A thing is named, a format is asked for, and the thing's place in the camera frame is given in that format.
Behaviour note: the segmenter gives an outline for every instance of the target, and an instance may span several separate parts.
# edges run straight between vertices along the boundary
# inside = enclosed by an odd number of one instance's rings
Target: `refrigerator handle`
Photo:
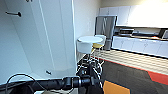
[[[107,18],[104,18],[102,35],[105,34],[106,21],[107,21]]]

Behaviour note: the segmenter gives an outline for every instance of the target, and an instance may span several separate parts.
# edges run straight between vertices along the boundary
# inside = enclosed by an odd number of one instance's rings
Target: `stainless steel refrigerator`
[[[96,17],[95,35],[105,35],[106,36],[104,50],[111,49],[116,20],[117,20],[117,16],[98,16]]]

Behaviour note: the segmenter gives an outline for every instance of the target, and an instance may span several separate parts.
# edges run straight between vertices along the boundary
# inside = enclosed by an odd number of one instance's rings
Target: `refrigerator door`
[[[104,35],[103,34],[103,29],[104,29],[104,16],[99,16],[96,17],[96,30],[95,30],[95,35]]]
[[[107,16],[106,27],[105,27],[105,36],[107,39],[112,39],[114,33],[114,27],[116,25],[116,16]]]
[[[104,50],[111,50],[111,45],[112,45],[112,40],[111,39],[106,39],[105,45],[104,45]]]

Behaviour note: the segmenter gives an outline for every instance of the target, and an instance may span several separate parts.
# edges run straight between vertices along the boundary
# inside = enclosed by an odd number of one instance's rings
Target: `white wall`
[[[0,84],[16,73],[31,73],[25,52],[12,23],[5,0],[0,0]]]
[[[95,20],[98,15],[100,0],[73,0],[75,41],[81,36],[94,35]]]
[[[6,2],[10,11],[22,13],[12,19],[33,72],[46,79],[74,76],[72,0]]]
[[[168,2],[168,0],[101,0],[101,7],[142,5],[150,2]]]

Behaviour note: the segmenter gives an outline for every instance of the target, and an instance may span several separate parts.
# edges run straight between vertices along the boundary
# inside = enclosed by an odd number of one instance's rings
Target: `upper cabinet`
[[[167,9],[168,3],[107,7],[106,16],[117,15],[116,26],[168,28]]]
[[[108,16],[117,16],[118,15],[118,7],[109,7],[109,15]]]
[[[108,16],[109,14],[109,8],[100,8],[99,10],[99,16]]]
[[[130,6],[118,7],[116,26],[127,26]]]
[[[99,16],[117,16],[118,7],[100,8]]]

